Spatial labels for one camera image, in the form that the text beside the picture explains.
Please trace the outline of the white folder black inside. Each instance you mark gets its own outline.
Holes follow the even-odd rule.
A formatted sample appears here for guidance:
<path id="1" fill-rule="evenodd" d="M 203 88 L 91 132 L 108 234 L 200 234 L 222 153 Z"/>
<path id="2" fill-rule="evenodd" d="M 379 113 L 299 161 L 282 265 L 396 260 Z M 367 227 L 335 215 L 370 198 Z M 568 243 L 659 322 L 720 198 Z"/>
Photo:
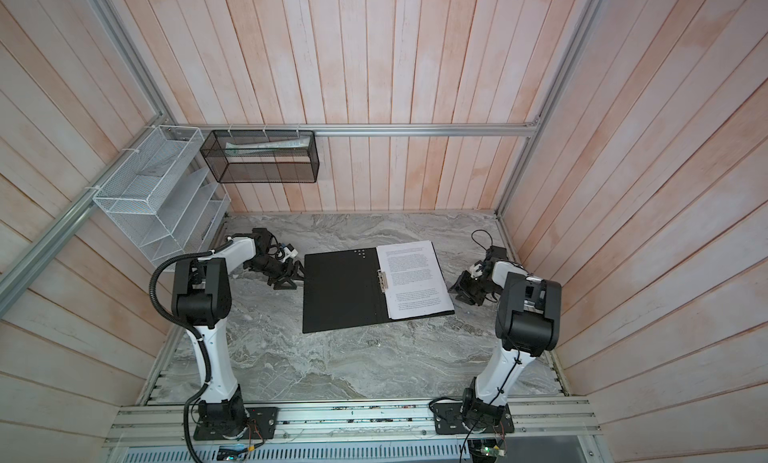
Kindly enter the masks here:
<path id="1" fill-rule="evenodd" d="M 392 323 L 375 248 L 309 254 L 303 289 L 305 334 Z"/>

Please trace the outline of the printed paper sheet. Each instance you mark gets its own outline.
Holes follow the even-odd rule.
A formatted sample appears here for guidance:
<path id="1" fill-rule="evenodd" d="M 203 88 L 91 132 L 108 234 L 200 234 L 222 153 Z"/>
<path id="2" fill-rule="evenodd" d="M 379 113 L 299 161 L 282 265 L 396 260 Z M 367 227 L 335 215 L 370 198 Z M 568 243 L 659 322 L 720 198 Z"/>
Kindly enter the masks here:
<path id="1" fill-rule="evenodd" d="M 407 320 L 454 313 L 434 245 L 418 241 L 376 247 L 379 270 L 386 273 L 388 317 Z"/>

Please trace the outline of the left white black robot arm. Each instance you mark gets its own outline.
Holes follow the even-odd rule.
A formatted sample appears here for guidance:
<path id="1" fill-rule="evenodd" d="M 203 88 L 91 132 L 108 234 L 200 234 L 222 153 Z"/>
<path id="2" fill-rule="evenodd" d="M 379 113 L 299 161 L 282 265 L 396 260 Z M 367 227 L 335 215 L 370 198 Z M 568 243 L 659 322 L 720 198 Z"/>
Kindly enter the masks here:
<path id="1" fill-rule="evenodd" d="M 184 255 L 172 264 L 172 315 L 190 337 L 202 393 L 192 399 L 197 426 L 226 439 L 245 432 L 248 414 L 232 369 L 227 343 L 227 318 L 233 298 L 233 270 L 260 273 L 275 290 L 295 290 L 304 279 L 298 251 L 265 228 L 230 236 L 217 248 Z"/>

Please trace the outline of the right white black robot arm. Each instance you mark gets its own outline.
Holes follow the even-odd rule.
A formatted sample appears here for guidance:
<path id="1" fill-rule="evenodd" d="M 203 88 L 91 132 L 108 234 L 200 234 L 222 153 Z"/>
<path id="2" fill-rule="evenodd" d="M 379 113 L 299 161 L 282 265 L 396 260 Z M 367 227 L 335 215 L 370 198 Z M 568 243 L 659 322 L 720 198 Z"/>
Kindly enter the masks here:
<path id="1" fill-rule="evenodd" d="M 485 369 L 464 391 L 461 420 L 470 432 L 498 427 L 522 371 L 558 343 L 562 286 L 529 273 L 509 260 L 504 248 L 492 245 L 450 291 L 458 301 L 474 306 L 496 300 L 497 345 Z"/>

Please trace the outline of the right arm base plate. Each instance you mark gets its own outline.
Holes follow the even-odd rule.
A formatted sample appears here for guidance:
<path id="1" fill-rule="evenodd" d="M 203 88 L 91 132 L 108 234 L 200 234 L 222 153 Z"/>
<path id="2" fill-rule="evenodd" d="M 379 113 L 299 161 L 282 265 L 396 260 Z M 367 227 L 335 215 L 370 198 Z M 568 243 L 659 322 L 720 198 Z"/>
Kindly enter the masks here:
<path id="1" fill-rule="evenodd" d="M 440 400 L 432 402 L 429 409 L 434 417 L 435 431 L 439 435 L 515 432 L 513 418 L 506 406 L 472 404 L 465 409 L 465 405 L 459 401 Z"/>

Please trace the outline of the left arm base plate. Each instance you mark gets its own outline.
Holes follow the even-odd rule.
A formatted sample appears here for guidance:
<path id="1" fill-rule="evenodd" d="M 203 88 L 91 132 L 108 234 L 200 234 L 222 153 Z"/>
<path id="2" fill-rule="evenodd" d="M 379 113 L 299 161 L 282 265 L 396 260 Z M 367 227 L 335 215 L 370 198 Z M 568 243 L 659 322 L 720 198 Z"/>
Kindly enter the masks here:
<path id="1" fill-rule="evenodd" d="M 192 439 L 195 442 L 218 440 L 256 439 L 270 440 L 274 438 L 278 421 L 278 407 L 247 406 L 245 423 L 221 423 L 214 422 L 210 418 L 206 421 L 202 417 L 195 424 Z"/>

